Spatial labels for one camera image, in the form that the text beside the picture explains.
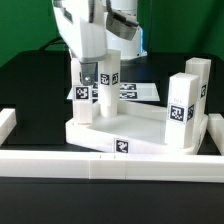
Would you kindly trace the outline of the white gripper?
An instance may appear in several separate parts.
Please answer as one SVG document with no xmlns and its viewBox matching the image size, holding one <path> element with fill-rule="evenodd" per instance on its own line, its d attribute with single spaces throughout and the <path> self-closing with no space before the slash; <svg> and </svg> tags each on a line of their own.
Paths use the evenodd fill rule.
<svg viewBox="0 0 224 224">
<path fill-rule="evenodd" d="M 80 81 L 93 85 L 98 62 L 107 53 L 101 0 L 52 0 L 58 31 L 81 64 Z"/>
</svg>

